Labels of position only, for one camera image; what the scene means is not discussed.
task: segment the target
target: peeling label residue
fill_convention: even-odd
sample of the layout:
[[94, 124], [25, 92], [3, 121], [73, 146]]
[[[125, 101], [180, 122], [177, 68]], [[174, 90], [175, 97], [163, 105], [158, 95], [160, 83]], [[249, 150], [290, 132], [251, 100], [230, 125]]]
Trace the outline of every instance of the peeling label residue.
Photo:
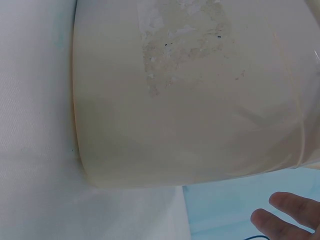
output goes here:
[[220, 52], [231, 41], [231, 23], [216, 0], [140, 0], [138, 15], [152, 97], [190, 80], [177, 74], [182, 64]]

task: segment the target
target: white surface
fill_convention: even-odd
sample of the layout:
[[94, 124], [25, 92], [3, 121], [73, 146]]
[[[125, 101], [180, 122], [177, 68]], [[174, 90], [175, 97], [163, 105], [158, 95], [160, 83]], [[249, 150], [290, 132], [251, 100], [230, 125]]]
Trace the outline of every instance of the white surface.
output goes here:
[[89, 186], [75, 141], [75, 0], [0, 1], [0, 239], [188, 240], [180, 187]]
[[301, 0], [80, 0], [74, 102], [89, 179], [184, 185], [318, 159], [319, 40]]

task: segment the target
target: white fabric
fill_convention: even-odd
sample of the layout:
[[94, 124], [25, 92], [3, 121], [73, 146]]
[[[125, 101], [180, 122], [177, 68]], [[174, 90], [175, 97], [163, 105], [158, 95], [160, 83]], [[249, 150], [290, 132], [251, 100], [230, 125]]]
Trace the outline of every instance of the white fabric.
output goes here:
[[0, 239], [188, 240], [177, 188], [89, 186], [74, 130], [76, 0], [0, 1]]

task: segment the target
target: finger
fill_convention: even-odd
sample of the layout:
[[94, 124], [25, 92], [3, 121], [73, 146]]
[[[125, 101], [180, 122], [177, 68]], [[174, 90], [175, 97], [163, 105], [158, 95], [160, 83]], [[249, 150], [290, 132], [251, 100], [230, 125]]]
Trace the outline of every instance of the finger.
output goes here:
[[306, 240], [311, 233], [287, 223], [264, 209], [255, 210], [251, 215], [255, 227], [271, 240]]
[[288, 192], [276, 192], [271, 195], [269, 203], [301, 225], [313, 230], [320, 225], [320, 202]]

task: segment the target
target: light blue surface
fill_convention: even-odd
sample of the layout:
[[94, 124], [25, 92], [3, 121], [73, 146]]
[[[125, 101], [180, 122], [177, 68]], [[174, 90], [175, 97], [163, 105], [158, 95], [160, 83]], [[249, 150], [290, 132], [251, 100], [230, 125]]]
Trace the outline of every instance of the light blue surface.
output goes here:
[[192, 240], [243, 240], [259, 235], [261, 233], [250, 222], [251, 213], [258, 208], [298, 225], [289, 216], [269, 205], [270, 195], [278, 191], [320, 201], [320, 170], [284, 169], [184, 186]]

